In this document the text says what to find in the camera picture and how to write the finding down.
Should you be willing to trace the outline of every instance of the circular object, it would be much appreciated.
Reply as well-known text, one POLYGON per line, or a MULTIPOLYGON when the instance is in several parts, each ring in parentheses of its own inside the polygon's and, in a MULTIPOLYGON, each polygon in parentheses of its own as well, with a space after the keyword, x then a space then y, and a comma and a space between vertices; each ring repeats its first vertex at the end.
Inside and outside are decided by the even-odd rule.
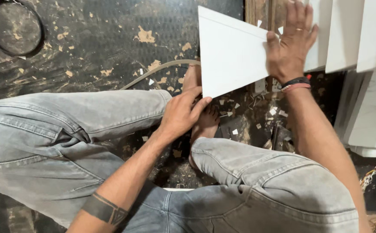
POLYGON ((31 56, 34 56, 35 54, 37 54, 41 50, 41 48, 44 45, 44 40, 45 40, 45 29, 44 29, 44 25, 43 25, 40 17, 38 16, 37 12, 34 10, 34 8, 32 6, 30 6, 27 3, 21 2, 19 0, 0 0, 0 6, 3 5, 3 4, 15 4, 15 5, 19 4, 21 7, 26 8, 27 11, 29 13, 31 13, 33 15, 33 17, 36 18, 40 31, 39 31, 39 35, 38 35, 39 39, 37 40, 36 45, 32 49, 27 50, 26 52, 17 53, 17 52, 14 52, 14 51, 10 51, 9 49, 5 48, 5 46, 3 46, 1 44, 0 44, 0 50, 2 50, 5 54, 12 56, 12 57, 19 57, 19 56, 31 57, 31 56))

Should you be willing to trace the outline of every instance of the foot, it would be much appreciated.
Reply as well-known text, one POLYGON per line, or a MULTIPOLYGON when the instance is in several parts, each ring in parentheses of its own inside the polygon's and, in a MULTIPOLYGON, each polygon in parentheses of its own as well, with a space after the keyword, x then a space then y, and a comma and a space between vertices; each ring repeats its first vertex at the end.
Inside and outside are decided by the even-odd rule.
MULTIPOLYGON (((198 121, 192 127, 191 146, 195 140, 200 137, 206 137, 209 139, 214 138, 219 122, 220 119, 216 108, 208 105, 208 107, 206 107, 206 109, 201 113, 198 121)), ((189 163, 193 168, 198 169, 197 165, 192 159, 192 153, 189 155, 189 163)))
POLYGON ((188 70, 185 73, 184 83, 182 84, 182 92, 198 86, 202 86, 201 66, 189 64, 188 70))

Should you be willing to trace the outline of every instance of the black band tattoo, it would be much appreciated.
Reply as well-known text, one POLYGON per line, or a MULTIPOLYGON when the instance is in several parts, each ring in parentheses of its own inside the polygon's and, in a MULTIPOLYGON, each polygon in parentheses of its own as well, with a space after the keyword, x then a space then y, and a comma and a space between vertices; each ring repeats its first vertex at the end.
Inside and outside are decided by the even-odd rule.
POLYGON ((118 225, 127 216, 127 211, 111 203, 96 192, 88 198, 81 208, 90 215, 111 225, 118 225))

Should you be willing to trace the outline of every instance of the gray jeans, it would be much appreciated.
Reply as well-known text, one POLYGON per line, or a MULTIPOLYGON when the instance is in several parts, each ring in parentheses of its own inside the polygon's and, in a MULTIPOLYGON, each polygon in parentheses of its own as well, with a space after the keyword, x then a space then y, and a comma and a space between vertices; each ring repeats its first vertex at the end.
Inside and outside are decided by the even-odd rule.
MULTIPOLYGON (((37 93, 0 100, 0 193, 68 227, 123 164, 93 144, 160 123, 164 90, 37 93)), ((348 190, 320 164, 227 139, 192 156, 221 185, 170 192, 146 182, 124 232, 358 232, 348 190)))

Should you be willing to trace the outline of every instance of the hand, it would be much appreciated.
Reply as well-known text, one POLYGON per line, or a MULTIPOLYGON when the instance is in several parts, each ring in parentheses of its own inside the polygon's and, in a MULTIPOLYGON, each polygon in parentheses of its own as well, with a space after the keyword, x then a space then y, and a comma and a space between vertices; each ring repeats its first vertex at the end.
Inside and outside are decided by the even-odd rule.
POLYGON ((303 5, 299 0, 287 4, 286 27, 281 42, 274 32, 267 33, 268 72, 281 84, 303 76, 306 55, 316 41, 319 27, 315 25, 310 32, 313 8, 303 5))
POLYGON ((201 112, 211 102, 211 97, 205 97, 194 104, 195 98, 201 93, 202 87, 193 87, 168 102, 158 128, 161 137, 167 143, 173 142, 190 130, 198 121, 201 112))

